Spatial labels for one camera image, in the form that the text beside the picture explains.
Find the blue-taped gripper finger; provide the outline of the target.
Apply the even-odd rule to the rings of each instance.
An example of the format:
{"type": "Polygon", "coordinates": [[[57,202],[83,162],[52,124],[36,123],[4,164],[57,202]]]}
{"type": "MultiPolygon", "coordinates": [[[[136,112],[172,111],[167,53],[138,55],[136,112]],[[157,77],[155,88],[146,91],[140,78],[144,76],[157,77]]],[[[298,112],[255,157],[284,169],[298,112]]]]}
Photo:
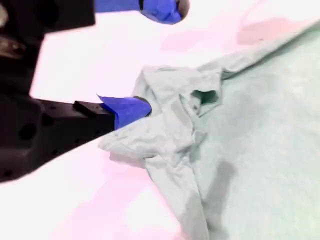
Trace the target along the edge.
{"type": "Polygon", "coordinates": [[[190,9],[189,0],[96,0],[97,13],[137,11],[146,18],[161,24],[181,22],[190,9]]]}
{"type": "Polygon", "coordinates": [[[101,97],[100,103],[41,100],[44,110],[29,154],[32,170],[152,113],[140,97],[101,97]]]}

